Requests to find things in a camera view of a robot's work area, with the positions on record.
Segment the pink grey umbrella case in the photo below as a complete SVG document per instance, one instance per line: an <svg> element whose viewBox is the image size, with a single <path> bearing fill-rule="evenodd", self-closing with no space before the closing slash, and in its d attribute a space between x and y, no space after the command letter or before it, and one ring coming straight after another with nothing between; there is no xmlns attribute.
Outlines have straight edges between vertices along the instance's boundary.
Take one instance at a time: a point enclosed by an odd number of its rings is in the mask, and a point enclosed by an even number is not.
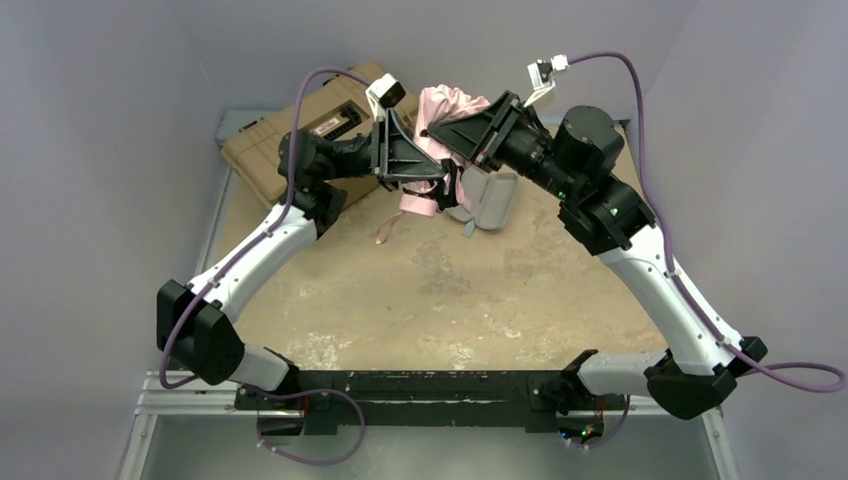
<svg viewBox="0 0 848 480"><path fill-rule="evenodd" d="M519 176L513 171L487 173L469 166L461 178L466 203L449 208L446 213L463 224L466 238L477 230L500 231L507 224L518 181Z"/></svg>

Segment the pink umbrella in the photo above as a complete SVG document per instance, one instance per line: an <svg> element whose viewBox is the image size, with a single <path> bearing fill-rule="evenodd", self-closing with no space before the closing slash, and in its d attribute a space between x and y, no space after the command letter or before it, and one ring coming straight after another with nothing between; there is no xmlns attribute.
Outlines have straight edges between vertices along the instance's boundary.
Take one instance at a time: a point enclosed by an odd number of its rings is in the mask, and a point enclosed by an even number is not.
<svg viewBox="0 0 848 480"><path fill-rule="evenodd" d="M470 95L458 87L439 84L421 90L413 141L438 166L445 160L450 160L456 168L445 174L440 181L403 183L398 212L378 228L376 244L386 243L392 228L404 216L432 218L446 209L470 204L461 185L461 177L468 162L439 141L432 139L425 131L433 123L464 119L483 112L489 106L490 101L486 97Z"/></svg>

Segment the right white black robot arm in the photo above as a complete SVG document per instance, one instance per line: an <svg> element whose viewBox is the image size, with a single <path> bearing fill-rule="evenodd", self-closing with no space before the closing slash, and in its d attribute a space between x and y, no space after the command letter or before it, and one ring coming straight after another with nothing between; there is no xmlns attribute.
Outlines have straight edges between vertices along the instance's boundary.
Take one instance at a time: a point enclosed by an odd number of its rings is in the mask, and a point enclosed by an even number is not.
<svg viewBox="0 0 848 480"><path fill-rule="evenodd" d="M608 355L587 350L561 373L563 398L643 396L690 420L719 406L746 372L743 355L767 351L714 319L709 304L664 250L665 238L643 197L614 174L623 137L602 109L578 105L550 133L512 92L470 116L434 121L427 135L484 171L508 167L559 203L565 230L628 287L663 335L665 350Z"/></svg>

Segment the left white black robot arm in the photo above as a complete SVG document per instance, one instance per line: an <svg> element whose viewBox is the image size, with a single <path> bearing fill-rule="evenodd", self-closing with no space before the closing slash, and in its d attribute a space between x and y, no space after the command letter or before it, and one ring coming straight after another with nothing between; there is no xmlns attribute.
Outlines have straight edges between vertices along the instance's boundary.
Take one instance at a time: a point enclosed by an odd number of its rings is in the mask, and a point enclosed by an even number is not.
<svg viewBox="0 0 848 480"><path fill-rule="evenodd" d="M157 293L160 382L167 389L180 385L165 373L172 360L210 385L232 380L274 391L284 383L292 368L285 357L245 343L233 324L287 261L337 221L347 193L332 180L372 176L385 187L428 182L440 194L457 172L451 160L436 160L416 145L394 109L379 115L370 134L347 140L293 130L279 153L288 185L267 217L214 266L185 284L170 280Z"/></svg>

